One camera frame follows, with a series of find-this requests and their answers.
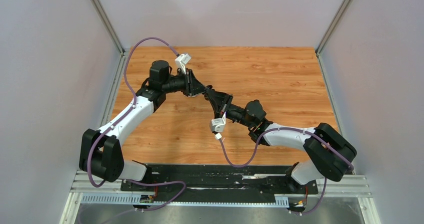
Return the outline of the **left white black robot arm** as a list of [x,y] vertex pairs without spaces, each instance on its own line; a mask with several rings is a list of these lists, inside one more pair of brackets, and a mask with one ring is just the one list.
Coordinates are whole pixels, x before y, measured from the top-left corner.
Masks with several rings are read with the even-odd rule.
[[89,179],[94,176],[104,182],[130,179],[140,190],[152,187],[153,177],[148,173],[148,166],[124,159],[122,146],[125,140],[142,121],[155,113],[168,93],[182,92],[192,97],[205,93],[207,89],[191,69],[178,70],[176,75],[171,72],[168,62],[154,61],[149,77],[130,103],[109,123],[83,133],[79,168],[89,174]]

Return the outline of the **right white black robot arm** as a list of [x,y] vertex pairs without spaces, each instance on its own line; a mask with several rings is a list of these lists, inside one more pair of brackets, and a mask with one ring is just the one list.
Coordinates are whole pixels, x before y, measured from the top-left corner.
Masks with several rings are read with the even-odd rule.
[[354,169],[356,149],[331,125],[320,123],[317,127],[291,127],[277,124],[266,118],[266,111],[258,99],[249,101],[245,107],[233,104],[233,96],[206,87],[204,98],[214,111],[210,129],[225,150],[222,132],[227,120],[248,128],[249,137],[259,145],[285,146],[304,151],[309,159],[296,162],[286,172],[285,185],[291,192],[299,192],[313,180],[326,178],[340,181]]

